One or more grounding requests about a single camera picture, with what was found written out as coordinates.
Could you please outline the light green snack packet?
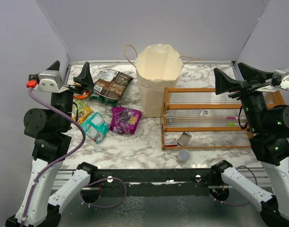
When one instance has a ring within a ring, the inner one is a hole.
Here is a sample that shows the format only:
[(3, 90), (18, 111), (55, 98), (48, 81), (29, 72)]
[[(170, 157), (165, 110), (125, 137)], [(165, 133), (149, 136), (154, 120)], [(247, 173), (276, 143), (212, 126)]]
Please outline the light green snack packet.
[(81, 113), (87, 107), (87, 103), (83, 99), (76, 99), (73, 103), (72, 113)]

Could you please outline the dark green snack bag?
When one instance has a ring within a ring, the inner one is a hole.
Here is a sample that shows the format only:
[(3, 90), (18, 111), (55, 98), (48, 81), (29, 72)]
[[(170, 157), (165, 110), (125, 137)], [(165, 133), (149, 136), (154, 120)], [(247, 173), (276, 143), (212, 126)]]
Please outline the dark green snack bag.
[(98, 100), (101, 103), (111, 105), (111, 106), (117, 106), (118, 102), (120, 101), (120, 98), (113, 98), (102, 95), (100, 92), (92, 91), (89, 100)]

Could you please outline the yellow orange snack packet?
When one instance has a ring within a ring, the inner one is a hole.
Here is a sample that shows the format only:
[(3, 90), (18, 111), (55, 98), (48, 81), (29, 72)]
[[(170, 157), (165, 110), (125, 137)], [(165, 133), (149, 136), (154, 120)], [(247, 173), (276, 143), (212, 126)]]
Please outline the yellow orange snack packet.
[(87, 106), (82, 107), (81, 109), (79, 109), (78, 111), (76, 111), (74, 113), (74, 115), (72, 116), (72, 118), (74, 120), (76, 120), (76, 122), (81, 125), (83, 122), (85, 122), (85, 120), (87, 119), (87, 117), (89, 117), (94, 111)]

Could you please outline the dark brown snack bag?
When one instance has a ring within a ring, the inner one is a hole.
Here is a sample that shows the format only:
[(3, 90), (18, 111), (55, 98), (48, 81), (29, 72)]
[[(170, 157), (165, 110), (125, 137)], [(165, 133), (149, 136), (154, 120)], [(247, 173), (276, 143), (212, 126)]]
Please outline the dark brown snack bag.
[(122, 98), (127, 87), (133, 78), (123, 72), (119, 72), (116, 77), (113, 78), (111, 82), (99, 79), (94, 83), (93, 91), (100, 92), (104, 96), (113, 98)]

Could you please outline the teal foil snack packet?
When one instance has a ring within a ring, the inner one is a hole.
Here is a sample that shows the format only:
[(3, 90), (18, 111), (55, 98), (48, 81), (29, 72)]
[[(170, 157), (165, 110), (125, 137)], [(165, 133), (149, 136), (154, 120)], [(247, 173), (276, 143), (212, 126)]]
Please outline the teal foil snack packet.
[(100, 143), (107, 135), (110, 124), (107, 123), (103, 117), (95, 112), (85, 122), (81, 124), (85, 134), (91, 138), (96, 144)]

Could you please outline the purple snack packet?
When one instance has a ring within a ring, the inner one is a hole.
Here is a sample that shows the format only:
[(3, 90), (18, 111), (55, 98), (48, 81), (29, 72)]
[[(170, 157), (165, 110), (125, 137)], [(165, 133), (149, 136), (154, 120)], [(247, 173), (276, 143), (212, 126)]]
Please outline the purple snack packet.
[(136, 132), (142, 112), (125, 107), (113, 107), (110, 130), (120, 135), (133, 135)]

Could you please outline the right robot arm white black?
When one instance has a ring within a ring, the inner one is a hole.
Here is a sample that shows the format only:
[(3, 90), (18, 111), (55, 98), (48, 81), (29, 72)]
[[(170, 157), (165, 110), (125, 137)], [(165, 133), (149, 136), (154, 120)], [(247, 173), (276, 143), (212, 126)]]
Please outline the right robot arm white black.
[(289, 105), (268, 108), (265, 92), (289, 90), (289, 68), (266, 72), (238, 64), (243, 80), (230, 78), (215, 68), (215, 93), (228, 93), (238, 99), (254, 134), (250, 145), (272, 185), (267, 192), (244, 177), (223, 160), (211, 168), (210, 179), (216, 185), (226, 183), (242, 194), (259, 211), (269, 227), (289, 227)]

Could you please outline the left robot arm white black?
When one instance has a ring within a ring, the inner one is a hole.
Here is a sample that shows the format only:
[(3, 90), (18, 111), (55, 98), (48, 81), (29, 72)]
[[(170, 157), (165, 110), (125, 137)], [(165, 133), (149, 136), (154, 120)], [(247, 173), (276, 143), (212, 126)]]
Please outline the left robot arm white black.
[(72, 118), (74, 94), (94, 84), (88, 62), (74, 81), (76, 86), (64, 84), (59, 61), (41, 73), (29, 75), (28, 94), (42, 107), (30, 109), (24, 116), (24, 133), (34, 139), (32, 171), (18, 212), (6, 220), (8, 227), (56, 227), (75, 195), (84, 186), (97, 183), (97, 167), (83, 162), (59, 190), (52, 192), (63, 161), (73, 153), (67, 132), (77, 125)]

